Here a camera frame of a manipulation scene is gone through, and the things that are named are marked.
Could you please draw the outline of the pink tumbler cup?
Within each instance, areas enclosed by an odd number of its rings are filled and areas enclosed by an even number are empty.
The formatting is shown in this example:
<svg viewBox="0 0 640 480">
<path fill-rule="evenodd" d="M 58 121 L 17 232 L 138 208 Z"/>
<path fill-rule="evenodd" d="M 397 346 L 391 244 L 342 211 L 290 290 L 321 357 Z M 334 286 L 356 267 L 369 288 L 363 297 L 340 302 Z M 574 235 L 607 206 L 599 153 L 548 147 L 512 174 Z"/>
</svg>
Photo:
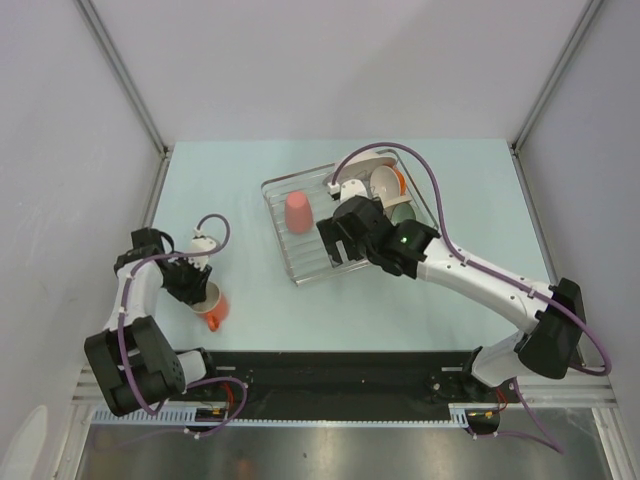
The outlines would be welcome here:
<svg viewBox="0 0 640 480">
<path fill-rule="evenodd" d="M 293 234 L 304 234 L 313 227 L 313 213 L 307 195 L 294 191 L 285 201 L 285 224 Z"/>
</svg>

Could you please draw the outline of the green celadon bowl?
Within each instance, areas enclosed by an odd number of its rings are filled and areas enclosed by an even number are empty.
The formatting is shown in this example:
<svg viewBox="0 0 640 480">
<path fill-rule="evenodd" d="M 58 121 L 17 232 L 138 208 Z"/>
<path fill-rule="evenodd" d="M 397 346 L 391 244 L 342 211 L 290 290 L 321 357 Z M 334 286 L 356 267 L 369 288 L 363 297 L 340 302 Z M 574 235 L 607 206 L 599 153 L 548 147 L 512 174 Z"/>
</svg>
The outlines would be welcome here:
<svg viewBox="0 0 640 480">
<path fill-rule="evenodd" d="M 400 203 L 391 208 L 390 221 L 398 225 L 406 220 L 415 220 L 416 212 L 409 202 Z"/>
</svg>

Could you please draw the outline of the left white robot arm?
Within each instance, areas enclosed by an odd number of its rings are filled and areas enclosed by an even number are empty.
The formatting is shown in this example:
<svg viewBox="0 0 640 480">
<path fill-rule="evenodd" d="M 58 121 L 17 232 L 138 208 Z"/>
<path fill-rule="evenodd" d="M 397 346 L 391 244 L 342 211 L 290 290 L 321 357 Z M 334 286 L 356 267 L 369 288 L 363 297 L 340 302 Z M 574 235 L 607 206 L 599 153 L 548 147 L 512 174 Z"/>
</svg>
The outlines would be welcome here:
<svg viewBox="0 0 640 480">
<path fill-rule="evenodd" d="M 189 307 L 206 299 L 208 252 L 218 242 L 197 232 L 186 253 L 166 252 L 173 239 L 149 227 L 132 232 L 131 242 L 114 264 L 118 291 L 110 318 L 84 342 L 106 405 L 117 417 L 138 410 L 154 415 L 186 389 L 202 400 L 214 397 L 221 376 L 207 366 L 207 354 L 201 348 L 176 352 L 155 314 L 162 290 Z"/>
</svg>

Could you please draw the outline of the orange mug with handle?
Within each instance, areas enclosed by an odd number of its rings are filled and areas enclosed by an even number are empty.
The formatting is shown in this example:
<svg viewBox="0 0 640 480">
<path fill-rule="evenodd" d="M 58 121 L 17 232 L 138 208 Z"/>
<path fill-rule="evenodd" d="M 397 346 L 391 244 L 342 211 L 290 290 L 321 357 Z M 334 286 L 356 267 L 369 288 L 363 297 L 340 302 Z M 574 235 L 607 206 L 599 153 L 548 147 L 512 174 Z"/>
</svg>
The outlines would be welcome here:
<svg viewBox="0 0 640 480">
<path fill-rule="evenodd" d="M 211 332 L 216 332 L 229 314 L 229 303 L 220 287 L 208 282 L 205 299 L 192 305 L 191 311 L 205 322 Z"/>
</svg>

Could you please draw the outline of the white deep plate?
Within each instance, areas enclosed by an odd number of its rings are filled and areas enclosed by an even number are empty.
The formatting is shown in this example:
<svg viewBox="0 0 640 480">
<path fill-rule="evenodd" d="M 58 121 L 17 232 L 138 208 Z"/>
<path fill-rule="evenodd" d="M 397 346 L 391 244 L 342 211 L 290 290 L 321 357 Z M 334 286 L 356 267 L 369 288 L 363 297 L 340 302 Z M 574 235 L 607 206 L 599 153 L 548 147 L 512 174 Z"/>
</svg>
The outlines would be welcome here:
<svg viewBox="0 0 640 480">
<path fill-rule="evenodd" d="M 380 166 L 394 167 L 397 163 L 395 155 L 367 150 L 356 155 L 339 172 L 338 182 L 348 179 L 368 180 L 372 172 Z"/>
</svg>

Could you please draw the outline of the orange white bowl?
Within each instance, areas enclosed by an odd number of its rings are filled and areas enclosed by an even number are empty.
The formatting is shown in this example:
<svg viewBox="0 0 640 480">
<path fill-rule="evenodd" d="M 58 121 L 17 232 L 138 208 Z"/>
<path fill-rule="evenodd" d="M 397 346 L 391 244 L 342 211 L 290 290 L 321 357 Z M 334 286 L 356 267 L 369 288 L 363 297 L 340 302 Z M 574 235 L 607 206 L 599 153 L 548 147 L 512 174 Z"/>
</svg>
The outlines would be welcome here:
<svg viewBox="0 0 640 480">
<path fill-rule="evenodd" d="M 384 206 L 404 195 L 406 182 L 395 167 L 382 165 L 371 173 L 369 188 L 373 197 L 378 197 Z"/>
</svg>

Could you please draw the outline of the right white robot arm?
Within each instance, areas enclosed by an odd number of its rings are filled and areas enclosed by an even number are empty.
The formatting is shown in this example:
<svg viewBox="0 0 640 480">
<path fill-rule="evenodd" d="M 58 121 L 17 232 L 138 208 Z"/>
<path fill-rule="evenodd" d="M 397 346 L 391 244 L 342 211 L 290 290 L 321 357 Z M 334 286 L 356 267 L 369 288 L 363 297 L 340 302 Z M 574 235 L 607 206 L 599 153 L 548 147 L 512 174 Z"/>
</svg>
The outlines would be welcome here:
<svg viewBox="0 0 640 480">
<path fill-rule="evenodd" d="M 391 275 L 453 290 L 516 327 L 515 334 L 471 353 L 461 376 L 469 399 L 484 401 L 519 375 L 566 376 L 585 322 L 582 292 L 574 281 L 547 285 L 483 265 L 435 228 L 411 218 L 393 222 L 381 201 L 362 196 L 343 202 L 316 226 L 333 266 L 366 259 Z"/>
</svg>

